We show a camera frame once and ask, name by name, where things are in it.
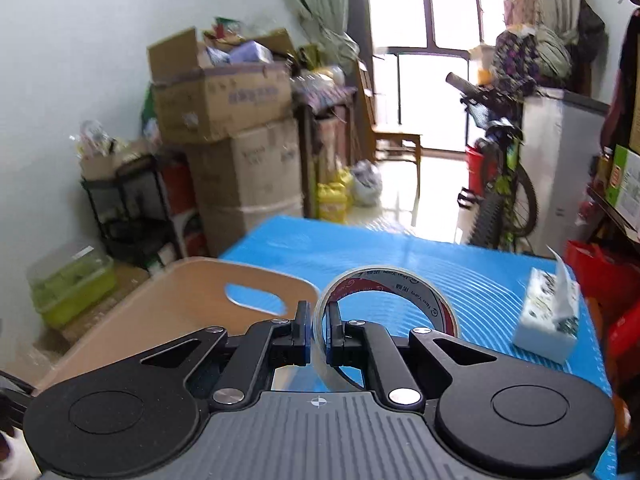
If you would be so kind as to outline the beige plastic storage bin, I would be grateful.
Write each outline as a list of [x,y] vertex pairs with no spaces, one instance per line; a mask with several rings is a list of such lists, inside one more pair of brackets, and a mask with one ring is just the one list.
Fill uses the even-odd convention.
[[280,318],[294,318],[299,301],[315,304],[319,298],[313,284],[259,266],[202,257],[180,260],[104,315],[38,382],[35,393],[207,326],[221,326],[236,336],[277,316],[266,307],[230,299],[229,285],[278,297],[284,304]]

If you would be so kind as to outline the clear packing tape roll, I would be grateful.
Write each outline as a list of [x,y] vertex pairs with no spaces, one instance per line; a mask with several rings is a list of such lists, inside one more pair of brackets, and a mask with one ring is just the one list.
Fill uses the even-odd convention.
[[396,327],[422,315],[434,330],[460,336],[460,323],[445,296],[425,278],[397,266],[360,266],[346,271],[323,289],[311,315],[311,364],[326,388],[331,391],[357,391],[352,378],[328,363],[329,337],[323,318],[329,303],[363,294],[356,302],[356,317],[374,322],[388,321]]

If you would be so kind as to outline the white tissue pack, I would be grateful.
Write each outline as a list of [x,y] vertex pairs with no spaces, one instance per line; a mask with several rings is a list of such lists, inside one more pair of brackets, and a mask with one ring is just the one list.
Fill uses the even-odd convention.
[[512,344],[563,364],[577,344],[580,288],[562,257],[548,249],[555,258],[555,270],[530,271]]

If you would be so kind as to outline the brown printed cardboard box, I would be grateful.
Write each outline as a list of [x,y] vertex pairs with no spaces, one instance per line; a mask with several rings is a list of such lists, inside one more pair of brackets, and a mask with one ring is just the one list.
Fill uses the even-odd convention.
[[85,275],[61,270],[32,285],[32,302],[47,328],[73,344],[150,277],[119,261]]

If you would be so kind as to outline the blue silicone measuring mat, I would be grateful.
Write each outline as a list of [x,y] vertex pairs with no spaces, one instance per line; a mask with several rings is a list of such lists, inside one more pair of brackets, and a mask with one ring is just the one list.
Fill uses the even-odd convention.
[[[555,263],[551,260],[285,216],[265,221],[220,258],[302,278],[320,292],[334,278],[360,266],[397,266],[425,278],[445,296],[457,315],[462,339],[564,370],[612,396],[596,331],[582,297],[578,341],[564,364],[512,344],[530,271],[537,268],[553,273]],[[363,298],[363,294],[357,294],[341,300],[344,318],[357,318],[356,302]],[[375,323],[383,324],[394,336],[407,336],[416,326],[431,326],[422,315],[412,316],[408,323],[396,327],[388,321]]]

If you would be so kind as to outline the green clear-lid container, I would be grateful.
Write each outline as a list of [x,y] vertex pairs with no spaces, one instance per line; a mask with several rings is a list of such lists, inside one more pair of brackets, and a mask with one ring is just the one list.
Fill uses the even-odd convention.
[[49,252],[27,269],[26,278],[36,312],[54,330],[117,287],[114,260],[92,240],[74,240]]

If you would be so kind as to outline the green black bicycle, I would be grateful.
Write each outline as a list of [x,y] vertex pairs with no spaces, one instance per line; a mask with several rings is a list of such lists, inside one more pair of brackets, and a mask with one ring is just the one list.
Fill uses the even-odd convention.
[[538,220],[538,200],[521,162],[524,146],[522,102],[494,87],[471,84],[454,73],[446,83],[460,92],[460,102],[484,136],[470,146],[478,161],[475,188],[462,188],[458,205],[476,207],[469,245],[530,252],[529,235]]

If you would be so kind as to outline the red plastic bucket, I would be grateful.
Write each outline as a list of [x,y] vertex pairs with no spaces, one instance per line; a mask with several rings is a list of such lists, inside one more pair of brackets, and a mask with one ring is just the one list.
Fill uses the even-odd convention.
[[465,159],[469,173],[468,189],[483,196],[486,186],[498,177],[499,150],[492,142],[478,139],[474,145],[466,147]]

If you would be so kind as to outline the green white product box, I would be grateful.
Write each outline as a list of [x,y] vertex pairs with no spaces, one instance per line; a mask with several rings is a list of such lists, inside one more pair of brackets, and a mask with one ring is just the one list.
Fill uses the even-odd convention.
[[640,216],[640,156],[629,148],[617,145],[612,171],[605,193],[606,201],[629,224],[639,231]]

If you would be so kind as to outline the large wrapped cardboard box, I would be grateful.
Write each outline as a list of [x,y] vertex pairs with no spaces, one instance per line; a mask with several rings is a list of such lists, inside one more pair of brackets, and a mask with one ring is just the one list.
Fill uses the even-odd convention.
[[209,252],[217,257],[274,216],[303,215],[295,119],[186,149]]

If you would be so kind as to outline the white plastic bag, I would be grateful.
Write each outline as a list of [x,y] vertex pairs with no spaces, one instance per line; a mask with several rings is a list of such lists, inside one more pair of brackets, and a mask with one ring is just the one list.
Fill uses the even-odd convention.
[[352,199],[361,207],[374,207],[382,194],[383,182],[378,167],[370,160],[360,160],[352,172]]

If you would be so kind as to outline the yellow oil jug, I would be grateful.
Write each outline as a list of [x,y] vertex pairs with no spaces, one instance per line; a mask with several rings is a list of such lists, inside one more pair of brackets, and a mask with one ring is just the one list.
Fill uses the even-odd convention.
[[348,169],[341,169],[333,181],[317,186],[318,216],[320,220],[345,224],[352,208],[354,177]]

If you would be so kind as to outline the white freezer cabinet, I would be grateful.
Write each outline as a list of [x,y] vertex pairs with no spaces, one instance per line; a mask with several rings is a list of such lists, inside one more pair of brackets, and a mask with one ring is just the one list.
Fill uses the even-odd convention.
[[524,101],[521,163],[538,204],[528,241],[539,257],[561,255],[575,234],[607,112],[606,104],[561,89],[539,88]]

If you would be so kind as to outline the wooden chair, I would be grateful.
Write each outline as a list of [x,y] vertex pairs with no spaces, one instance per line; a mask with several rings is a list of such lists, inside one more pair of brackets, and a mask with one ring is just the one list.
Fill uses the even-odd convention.
[[419,133],[402,125],[379,122],[376,116],[376,97],[370,72],[365,62],[357,61],[358,96],[363,105],[363,130],[366,136],[364,157],[372,164],[378,162],[411,162],[416,167],[416,198],[421,196],[422,146]]

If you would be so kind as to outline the open top cardboard box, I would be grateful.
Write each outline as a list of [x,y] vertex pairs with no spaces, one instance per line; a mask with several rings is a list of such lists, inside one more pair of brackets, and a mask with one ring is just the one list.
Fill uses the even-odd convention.
[[154,110],[165,144],[209,144],[293,114],[283,63],[220,63],[189,28],[148,47]]

